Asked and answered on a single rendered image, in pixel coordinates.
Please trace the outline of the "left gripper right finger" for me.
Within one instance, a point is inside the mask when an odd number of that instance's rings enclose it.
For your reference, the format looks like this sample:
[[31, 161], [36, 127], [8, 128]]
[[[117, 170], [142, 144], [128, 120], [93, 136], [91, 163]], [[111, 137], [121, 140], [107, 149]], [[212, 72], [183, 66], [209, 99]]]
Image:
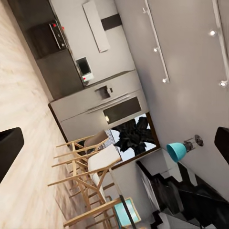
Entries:
[[229, 128], [218, 127], [214, 144], [229, 164]]

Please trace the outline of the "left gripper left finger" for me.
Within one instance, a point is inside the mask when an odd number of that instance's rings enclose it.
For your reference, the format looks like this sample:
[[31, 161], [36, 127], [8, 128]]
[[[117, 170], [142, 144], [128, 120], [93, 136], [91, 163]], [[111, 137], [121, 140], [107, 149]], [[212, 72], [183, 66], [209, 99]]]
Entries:
[[0, 132], [0, 183], [24, 146], [20, 127]]

